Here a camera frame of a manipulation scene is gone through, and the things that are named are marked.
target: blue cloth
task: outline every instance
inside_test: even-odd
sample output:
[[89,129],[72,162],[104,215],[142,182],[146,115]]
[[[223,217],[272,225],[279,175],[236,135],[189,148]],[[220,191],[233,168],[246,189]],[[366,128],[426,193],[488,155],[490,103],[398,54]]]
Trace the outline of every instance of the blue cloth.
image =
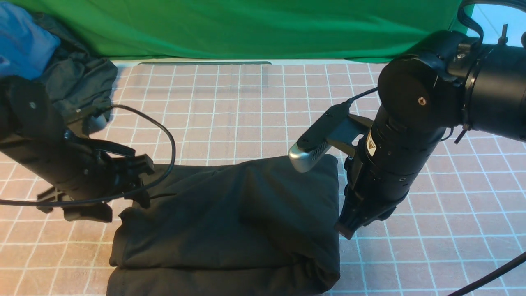
[[60,39],[36,25],[27,11],[0,1],[0,78],[40,77],[59,45]]

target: black cloth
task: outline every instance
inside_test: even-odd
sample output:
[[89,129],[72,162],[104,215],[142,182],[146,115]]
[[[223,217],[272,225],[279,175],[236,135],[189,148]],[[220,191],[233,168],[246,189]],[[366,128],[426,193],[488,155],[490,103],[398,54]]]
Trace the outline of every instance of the black cloth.
[[[338,281],[337,160],[308,173],[288,157],[176,166],[150,209],[125,209],[107,295],[321,294]],[[151,182],[165,165],[149,176]]]
[[[112,85],[117,67],[107,58],[98,58],[51,16],[33,15],[35,24],[60,38],[60,46],[37,81],[46,86],[47,94],[62,116],[77,109],[95,106],[101,110],[111,105]],[[110,120],[110,112],[104,114]]]

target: cable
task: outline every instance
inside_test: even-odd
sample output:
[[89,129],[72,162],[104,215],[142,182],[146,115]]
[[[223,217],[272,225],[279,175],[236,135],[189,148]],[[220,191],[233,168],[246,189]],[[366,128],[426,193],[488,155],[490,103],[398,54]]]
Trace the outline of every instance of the cable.
[[150,200],[154,200],[154,199],[158,199],[158,198],[164,198],[166,196],[173,196],[173,195],[177,195],[177,193],[161,193],[161,194],[156,194],[156,195],[152,195],[150,196]]
[[476,47],[479,47],[482,44],[482,41],[484,39],[484,30],[477,22],[475,22],[472,18],[470,18],[464,11],[464,8],[466,6],[475,5],[475,4],[503,5],[503,6],[512,7],[512,8],[521,10],[523,12],[526,12],[526,2],[524,0],[463,0],[462,3],[460,4],[459,10],[457,11],[457,19],[462,25],[466,26],[467,28],[472,29],[477,34],[479,34],[480,38],[476,43]]
[[97,199],[92,199],[92,200],[80,200],[80,201],[63,201],[63,202],[30,202],[30,201],[0,200],[0,205],[45,206],[45,207],[59,208],[59,207],[62,207],[62,206],[85,205],[85,204],[92,204],[92,203],[98,203],[98,202],[109,202],[109,201],[112,201],[112,200],[115,200],[115,199],[124,198],[126,196],[134,195],[134,194],[140,193],[142,191],[151,189],[151,188],[159,185],[159,183],[161,183],[164,179],[166,179],[166,177],[168,177],[168,175],[170,174],[170,172],[174,168],[175,155],[176,155],[175,140],[174,140],[174,137],[171,135],[170,131],[166,127],[164,127],[162,124],[157,122],[155,119],[151,118],[150,116],[144,114],[143,112],[141,112],[141,111],[139,111],[137,109],[134,109],[134,108],[128,107],[128,106],[124,106],[124,105],[111,105],[109,110],[111,110],[113,108],[124,109],[124,110],[130,111],[130,112],[133,112],[133,113],[139,115],[140,117],[142,117],[142,118],[150,121],[151,123],[155,124],[158,128],[160,128],[168,136],[168,139],[170,140],[170,144],[171,144],[171,158],[170,158],[170,163],[168,164],[168,168],[166,169],[164,174],[162,174],[155,181],[153,181],[153,182],[151,182],[148,185],[145,185],[143,187],[140,187],[140,188],[137,188],[137,189],[134,189],[134,190],[122,193],[122,194],[115,194],[115,195],[111,195],[111,196],[105,196],[103,198],[97,198]]
[[465,286],[464,288],[457,290],[448,296],[462,296],[466,295],[469,292],[472,292],[485,284],[496,280],[497,278],[503,276],[510,270],[516,268],[517,266],[523,264],[526,262],[526,252],[522,253],[521,255],[517,256],[515,259],[511,260],[510,262],[504,264],[503,266],[497,268],[495,271],[491,272],[490,274],[486,275],[485,277],[481,278],[480,280],[474,281],[470,283],[469,285]]
[[450,127],[450,128],[449,128],[449,135],[448,135],[447,137],[442,138],[442,139],[440,140],[440,142],[449,139],[452,135],[453,135],[453,127]]
[[351,104],[352,104],[354,101],[356,101],[357,99],[359,99],[359,98],[361,98],[361,97],[363,97],[363,96],[366,96],[366,95],[368,95],[368,94],[372,94],[373,92],[375,92],[375,91],[377,91],[377,90],[378,90],[378,87],[371,88],[371,89],[368,90],[368,91],[364,91],[364,92],[361,93],[361,94],[355,95],[354,97],[347,99],[344,103],[345,103],[345,104],[348,104],[349,107],[350,107]]

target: table surface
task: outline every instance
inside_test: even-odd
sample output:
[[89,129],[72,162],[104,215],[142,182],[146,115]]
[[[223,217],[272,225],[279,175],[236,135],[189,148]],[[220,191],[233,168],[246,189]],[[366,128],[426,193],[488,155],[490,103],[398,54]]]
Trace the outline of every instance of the table surface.
[[[222,165],[287,154],[329,106],[375,86],[383,65],[137,65],[119,68],[114,103],[163,122],[177,163]],[[376,94],[351,111],[373,118]],[[161,131],[118,110],[94,135],[166,163]],[[346,179],[340,165],[340,204]],[[0,195],[29,199],[47,189],[0,155]],[[446,295],[526,249],[526,148],[472,131],[440,143],[393,216],[341,238],[341,280],[327,295]],[[118,213],[110,224],[63,220],[61,210],[0,206],[0,295],[101,295]],[[526,295],[526,266],[474,295]]]

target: green screen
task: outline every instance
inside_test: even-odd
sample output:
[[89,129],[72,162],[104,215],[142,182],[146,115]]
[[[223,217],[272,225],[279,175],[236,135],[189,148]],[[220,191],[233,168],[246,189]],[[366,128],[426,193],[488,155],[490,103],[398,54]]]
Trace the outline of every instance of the green screen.
[[374,62],[448,29],[461,0],[11,2],[57,18],[102,56]]

